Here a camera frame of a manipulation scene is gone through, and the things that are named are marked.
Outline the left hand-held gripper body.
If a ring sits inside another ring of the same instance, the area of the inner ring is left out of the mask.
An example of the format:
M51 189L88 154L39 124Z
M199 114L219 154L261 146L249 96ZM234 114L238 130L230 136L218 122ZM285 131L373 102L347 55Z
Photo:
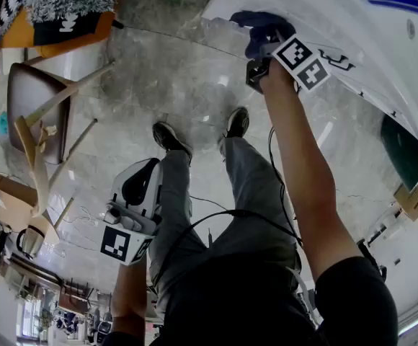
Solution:
M157 158L136 162L116 176L103 219L101 254L122 265L142 259L161 222L162 179Z

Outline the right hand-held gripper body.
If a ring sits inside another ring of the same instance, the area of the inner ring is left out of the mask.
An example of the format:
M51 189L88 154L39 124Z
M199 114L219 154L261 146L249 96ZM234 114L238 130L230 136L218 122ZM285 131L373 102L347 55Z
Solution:
M331 76L320 57L296 34L287 40L278 35L270 37L249 58L246 65L246 85L259 93L262 93L260 79L268 75L273 58L293 77L297 92L312 92Z

